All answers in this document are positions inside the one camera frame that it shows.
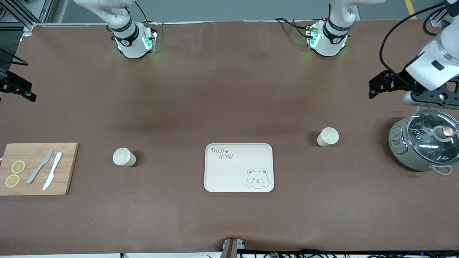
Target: green led light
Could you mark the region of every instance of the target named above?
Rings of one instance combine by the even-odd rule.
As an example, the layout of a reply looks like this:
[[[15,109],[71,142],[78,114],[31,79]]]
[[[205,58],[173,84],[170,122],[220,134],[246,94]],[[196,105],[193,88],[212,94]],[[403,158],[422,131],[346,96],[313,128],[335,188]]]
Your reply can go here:
[[[317,33],[312,39],[311,39],[311,43],[309,44],[312,48],[315,48],[317,46],[317,42],[319,41],[320,39],[320,34]]]
[[[143,39],[143,43],[145,45],[145,48],[147,50],[150,50],[151,49],[151,40],[149,40],[148,38],[144,38],[144,37],[142,37],[142,39]]]
[[[343,48],[346,45],[346,40],[347,40],[347,36],[343,39],[343,44],[341,45],[341,48]]]
[[[118,42],[118,40],[117,40],[116,38],[115,38],[115,42],[116,42],[116,45],[118,46],[118,50],[119,50],[119,51],[122,51],[122,50],[121,50],[121,47],[119,46],[119,42]]]

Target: black cable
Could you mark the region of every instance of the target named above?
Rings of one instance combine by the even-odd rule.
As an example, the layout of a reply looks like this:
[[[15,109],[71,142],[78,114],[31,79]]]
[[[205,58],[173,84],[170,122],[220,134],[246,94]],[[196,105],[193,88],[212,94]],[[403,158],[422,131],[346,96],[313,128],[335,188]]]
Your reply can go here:
[[[429,36],[437,36],[437,33],[433,33],[433,32],[430,32],[428,29],[427,29],[427,23],[429,22],[429,19],[430,17],[434,16],[436,13],[440,13],[441,11],[443,11],[446,7],[442,7],[442,8],[439,8],[439,9],[436,9],[435,11],[433,11],[431,14],[429,14],[427,16],[427,18],[424,20],[424,22],[422,23],[422,30],[424,30],[424,32],[429,35]]]
[[[308,258],[312,258],[314,256],[319,256],[320,258],[324,258],[320,253],[314,253],[313,255],[309,256]]]
[[[423,9],[423,10],[421,10],[421,11],[417,11],[417,12],[413,13],[412,15],[410,15],[410,16],[404,18],[403,20],[399,21],[397,24],[395,24],[394,27],[391,28],[391,30],[389,30],[389,32],[386,34],[386,36],[384,37],[384,39],[383,39],[383,41],[382,41],[382,43],[381,43],[381,48],[379,49],[379,60],[381,61],[381,64],[382,64],[387,70],[389,70],[391,73],[393,73],[393,74],[394,74],[403,84],[405,84],[405,85],[410,85],[410,84],[408,84],[408,83],[407,83],[405,80],[403,80],[403,79],[402,79],[402,78],[401,78],[392,68],[390,68],[390,67],[386,64],[386,62],[384,62],[384,60],[383,60],[383,58],[382,58],[382,51],[383,51],[383,49],[384,49],[384,45],[386,44],[387,38],[389,37],[389,35],[390,35],[398,26],[400,26],[400,24],[402,24],[402,23],[404,23],[405,21],[409,20],[411,17],[416,16],[416,15],[419,15],[419,14],[421,14],[421,13],[423,13],[423,12],[426,12],[426,11],[430,11],[430,10],[432,10],[432,9],[434,9],[434,8],[437,8],[437,7],[440,7],[440,6],[442,6],[442,5],[444,5],[444,3],[440,3],[440,4],[436,4],[436,5],[434,5],[434,6],[431,6],[431,7],[427,7],[427,8],[425,8],[425,9]]]
[[[412,253],[412,252],[414,252],[414,251],[409,251],[408,253],[402,255],[401,257],[405,257],[405,256],[409,255],[409,254]]]
[[[150,22],[147,18],[146,18],[146,15],[145,13],[143,12],[142,8],[140,7],[140,5],[137,3],[137,1],[134,1],[135,5],[137,5],[137,7],[140,9],[140,11],[142,12],[144,18],[145,18],[145,22]]]
[[[456,253],[459,253],[459,251],[453,251],[453,252],[450,252],[449,254],[445,255],[444,257],[447,258],[453,254],[456,254]]]
[[[27,65],[28,65],[28,63],[27,63],[26,61],[22,60],[21,58],[15,56],[15,55],[13,55],[13,54],[8,53],[8,52],[7,52],[6,50],[4,50],[3,48],[0,48],[0,51],[2,51],[3,53],[5,53],[5,54],[7,54],[7,55],[9,55],[9,56],[11,56],[11,57],[13,57],[13,58],[16,58],[17,60],[21,61],[21,63],[15,62],[15,61],[11,61],[11,62],[0,61],[0,63],[17,64],[17,65],[24,65],[24,66],[27,66]]]
[[[308,39],[312,39],[312,38],[313,38],[312,36],[309,36],[309,35],[306,35],[306,34],[301,33],[300,29],[298,28],[297,24],[295,23],[295,19],[292,19],[291,21],[293,22],[293,25],[295,26],[295,28],[297,28],[297,32],[298,32],[301,36],[303,36],[303,37],[305,37],[305,38],[308,38]]]
[[[288,20],[286,20],[286,19],[284,19],[284,18],[277,18],[277,19],[275,19],[275,20],[276,20],[276,21],[283,21],[283,22],[286,22],[288,25],[295,27],[295,25],[294,25],[293,23],[289,22]],[[306,27],[302,27],[302,26],[297,26],[297,27],[300,28],[300,29],[306,29]]]
[[[338,258],[336,255],[332,254],[329,251],[322,251],[322,250],[317,250],[317,249],[308,249],[307,251],[311,252],[311,253],[316,253],[316,254],[321,253],[321,254],[325,255],[327,258],[329,258],[328,255],[331,255],[333,258]]]

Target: white knife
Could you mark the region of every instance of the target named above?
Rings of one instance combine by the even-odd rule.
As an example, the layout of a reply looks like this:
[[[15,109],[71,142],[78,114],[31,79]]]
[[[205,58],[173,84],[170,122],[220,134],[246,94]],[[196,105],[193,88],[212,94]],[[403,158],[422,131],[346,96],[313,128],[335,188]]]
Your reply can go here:
[[[61,160],[61,157],[62,157],[62,152],[58,152],[56,154],[56,157],[54,158],[54,164],[53,164],[53,167],[51,168],[50,175],[48,176],[48,179],[46,180],[46,183],[43,186],[43,189],[42,189],[43,191],[46,190],[48,188],[48,186],[50,186],[51,182],[53,181],[53,179],[54,179],[54,170],[56,170],[57,164]]]

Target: knife handle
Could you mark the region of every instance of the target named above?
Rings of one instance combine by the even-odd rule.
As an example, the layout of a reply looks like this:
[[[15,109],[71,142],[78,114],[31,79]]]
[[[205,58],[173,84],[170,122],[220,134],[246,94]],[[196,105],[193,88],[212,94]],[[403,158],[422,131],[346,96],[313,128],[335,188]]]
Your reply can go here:
[[[53,163],[53,167],[51,168],[50,174],[54,173],[54,170],[56,170],[56,167],[59,164],[59,161],[61,160],[61,157],[62,157],[62,152],[58,152],[56,154],[56,157],[54,158],[54,163]]]
[[[34,181],[35,177],[38,175],[38,172],[42,167],[43,165],[40,164],[38,168],[29,176],[29,178],[27,178],[26,184],[31,184]]]

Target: gray knife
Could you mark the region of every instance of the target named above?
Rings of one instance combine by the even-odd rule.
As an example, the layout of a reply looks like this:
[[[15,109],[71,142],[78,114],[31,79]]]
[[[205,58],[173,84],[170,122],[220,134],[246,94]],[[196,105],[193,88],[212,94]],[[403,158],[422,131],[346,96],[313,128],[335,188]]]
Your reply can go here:
[[[34,179],[37,176],[37,174],[40,171],[40,169],[43,166],[45,166],[48,163],[48,161],[50,160],[51,155],[53,155],[53,149],[50,149],[50,152],[48,152],[48,154],[46,155],[45,159],[41,162],[41,164],[38,166],[38,168],[29,176],[29,178],[27,178],[26,184],[31,184],[34,181]]]

